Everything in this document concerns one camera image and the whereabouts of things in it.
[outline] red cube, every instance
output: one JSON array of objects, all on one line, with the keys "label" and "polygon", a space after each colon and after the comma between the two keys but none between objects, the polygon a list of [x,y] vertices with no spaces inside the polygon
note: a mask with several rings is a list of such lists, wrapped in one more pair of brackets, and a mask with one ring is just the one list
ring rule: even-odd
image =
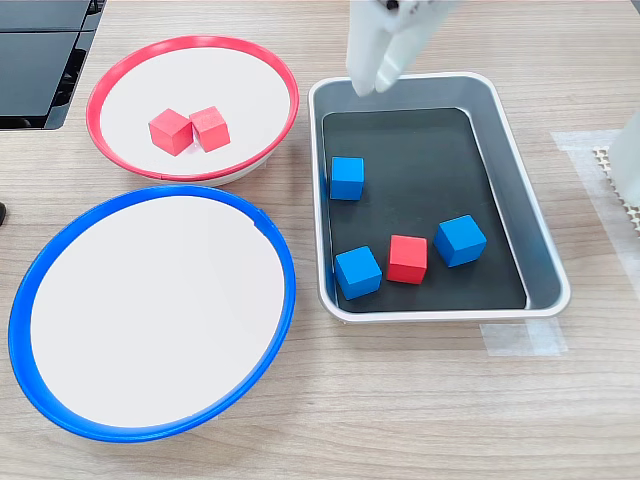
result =
[{"label": "red cube", "polygon": [[174,157],[193,143],[191,121],[167,108],[149,122],[151,141]]},{"label": "red cube", "polygon": [[216,107],[209,107],[189,115],[196,131],[196,138],[205,152],[223,147],[231,142],[227,122]]},{"label": "red cube", "polygon": [[427,273],[427,239],[392,235],[387,280],[419,285],[425,273]]}]

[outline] blue cube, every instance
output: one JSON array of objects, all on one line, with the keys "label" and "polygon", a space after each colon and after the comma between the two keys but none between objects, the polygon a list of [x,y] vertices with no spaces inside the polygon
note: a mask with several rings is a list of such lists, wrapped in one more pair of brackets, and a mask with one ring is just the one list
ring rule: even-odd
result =
[{"label": "blue cube", "polygon": [[380,288],[382,271],[369,247],[336,255],[336,278],[347,300]]},{"label": "blue cube", "polygon": [[331,198],[360,200],[364,188],[364,160],[362,158],[333,157],[331,167]]},{"label": "blue cube", "polygon": [[487,246],[487,239],[471,215],[465,215],[441,223],[433,244],[447,266],[456,267],[477,260]]}]

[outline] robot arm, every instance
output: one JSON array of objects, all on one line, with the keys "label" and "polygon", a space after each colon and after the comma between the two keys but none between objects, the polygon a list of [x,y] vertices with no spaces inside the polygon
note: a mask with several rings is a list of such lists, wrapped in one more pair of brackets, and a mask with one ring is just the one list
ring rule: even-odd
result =
[{"label": "robot arm", "polygon": [[351,0],[347,71],[360,96],[390,88],[459,0]]}]

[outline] blue rim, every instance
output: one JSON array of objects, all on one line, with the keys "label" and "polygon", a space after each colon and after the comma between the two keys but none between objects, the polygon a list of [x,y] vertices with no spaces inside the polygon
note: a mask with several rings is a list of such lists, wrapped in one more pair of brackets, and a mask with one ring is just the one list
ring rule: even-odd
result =
[{"label": "blue rim", "polygon": [[[36,292],[45,274],[58,256],[81,233],[103,218],[123,208],[161,197],[192,196],[226,203],[254,221],[254,225],[275,248],[284,272],[285,294],[282,314],[276,332],[256,367],[231,392],[213,405],[189,417],[151,427],[113,427],[92,422],[66,408],[47,388],[33,358],[31,349],[31,311]],[[9,356],[20,388],[31,403],[49,420],[60,427],[93,440],[132,443],[157,440],[175,435],[219,415],[233,405],[260,379],[275,358],[291,325],[296,297],[293,258],[275,224],[260,209],[231,193],[209,187],[169,185],[144,188],[113,198],[78,217],[40,252],[24,276],[13,302],[9,319]]]}]

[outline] wooden cube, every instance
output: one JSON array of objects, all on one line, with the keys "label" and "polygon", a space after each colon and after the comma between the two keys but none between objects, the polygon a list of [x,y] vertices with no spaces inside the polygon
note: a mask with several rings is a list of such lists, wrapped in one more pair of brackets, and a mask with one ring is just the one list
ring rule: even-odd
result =
[{"label": "wooden cube", "polygon": [[223,147],[231,142],[227,123],[216,107],[209,107],[189,115],[196,138],[205,152]]},{"label": "wooden cube", "polygon": [[441,223],[433,244],[447,266],[456,267],[477,260],[487,246],[487,238],[471,215],[465,215]]},{"label": "wooden cube", "polygon": [[331,165],[331,198],[360,200],[364,189],[364,160],[362,158],[333,157]]},{"label": "wooden cube", "polygon": [[382,271],[369,247],[336,255],[336,278],[347,300],[377,291]]},{"label": "wooden cube", "polygon": [[387,280],[419,285],[427,273],[427,239],[391,236]]},{"label": "wooden cube", "polygon": [[173,156],[193,143],[191,121],[170,108],[149,122],[149,132],[153,144]]}]

